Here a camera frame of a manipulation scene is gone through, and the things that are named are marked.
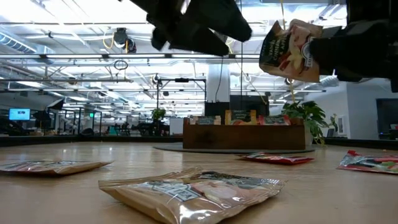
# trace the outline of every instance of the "ceiling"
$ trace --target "ceiling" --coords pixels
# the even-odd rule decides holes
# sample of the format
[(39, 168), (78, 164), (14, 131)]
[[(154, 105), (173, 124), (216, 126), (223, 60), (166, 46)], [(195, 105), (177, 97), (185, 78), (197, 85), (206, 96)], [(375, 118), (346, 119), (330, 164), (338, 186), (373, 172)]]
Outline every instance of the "ceiling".
[[(243, 80), (243, 88), (251, 90), (287, 90), (284, 79), (264, 73), (258, 67), (261, 44), (276, 20), (282, 20), (280, 4), (246, 4), (243, 1), (242, 14), (253, 30), (251, 40), (241, 44), (228, 39), (231, 54), (243, 54), (240, 59), (224, 60), (224, 68), (231, 73), (231, 89), (240, 90), (241, 70), (250, 78)], [(345, 26), (345, 7), (335, 10), (333, 15), (320, 21), (320, 13), (327, 7), (327, 0), (285, 1), (284, 18), (289, 24), (292, 19), (301, 19), (323, 26)], [(138, 54), (143, 58), (73, 58), (75, 54), (124, 54), (124, 50), (111, 44), (113, 32), (125, 27), (129, 38), (134, 40)], [(13, 0), (2, 2), (0, 7), (0, 34), (5, 34), (32, 49), (37, 54), (70, 54), (68, 58), (53, 58), (49, 63), (34, 59), (0, 58), (0, 77), (3, 79), (52, 80), (36, 84), (14, 82), (9, 88), (49, 89), (51, 94), (63, 97), (73, 96), (68, 101), (83, 104), (102, 104), (103, 111), (113, 109), (134, 109), (135, 112), (150, 113), (156, 107), (154, 77), (162, 79), (196, 78), (206, 79), (209, 66), (220, 64), (220, 58), (195, 58), (192, 53), (165, 48), (162, 54), (188, 54), (182, 57), (163, 58), (150, 45), (153, 26), (146, 22), (145, 12), (128, 0)], [(20, 54), (7, 45), (0, 45), (1, 54)], [(128, 67), (121, 70), (126, 63)], [(67, 82), (74, 78), (79, 82)], [(323, 83), (330, 84), (330, 77), (322, 77)], [(322, 85), (295, 82), (297, 90), (320, 90)], [(201, 114), (205, 93), (203, 82), (170, 82), (163, 87), (169, 95), (160, 94), (161, 106), (168, 114)], [(274, 92), (274, 100), (283, 103), (289, 94)]]

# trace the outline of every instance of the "computer monitor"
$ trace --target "computer monitor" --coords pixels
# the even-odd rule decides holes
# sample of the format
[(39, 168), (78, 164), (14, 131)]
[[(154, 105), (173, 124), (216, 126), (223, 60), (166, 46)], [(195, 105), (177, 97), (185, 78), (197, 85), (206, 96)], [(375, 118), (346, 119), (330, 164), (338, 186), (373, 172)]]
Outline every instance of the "computer monitor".
[(11, 108), (8, 118), (10, 121), (28, 121), (30, 120), (30, 109)]

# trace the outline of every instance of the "wooden table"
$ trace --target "wooden table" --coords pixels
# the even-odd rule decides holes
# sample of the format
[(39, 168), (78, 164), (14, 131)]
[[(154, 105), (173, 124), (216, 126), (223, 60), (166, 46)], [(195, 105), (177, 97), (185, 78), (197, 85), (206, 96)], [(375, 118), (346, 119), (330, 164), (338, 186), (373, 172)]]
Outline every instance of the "wooden table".
[(347, 147), (319, 149), (307, 154), (315, 157), (315, 161), (287, 167), (239, 161), (234, 155), (160, 151), (151, 145), (82, 142), (0, 148), (2, 164), (56, 158), (115, 160), (110, 166), (60, 179), (1, 175), (0, 223), (156, 223), (100, 191), (97, 181), (160, 175), (194, 166), (289, 180), (276, 197), (222, 223), (398, 223), (398, 176), (336, 170), (350, 149)]

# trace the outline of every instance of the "wooden box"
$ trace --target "wooden box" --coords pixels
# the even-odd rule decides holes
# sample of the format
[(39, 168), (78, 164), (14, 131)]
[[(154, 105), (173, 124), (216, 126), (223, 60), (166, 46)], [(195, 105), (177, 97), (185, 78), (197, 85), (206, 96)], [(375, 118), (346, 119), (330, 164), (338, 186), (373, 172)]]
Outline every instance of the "wooden box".
[(194, 125), (184, 122), (184, 149), (304, 150), (303, 125)]

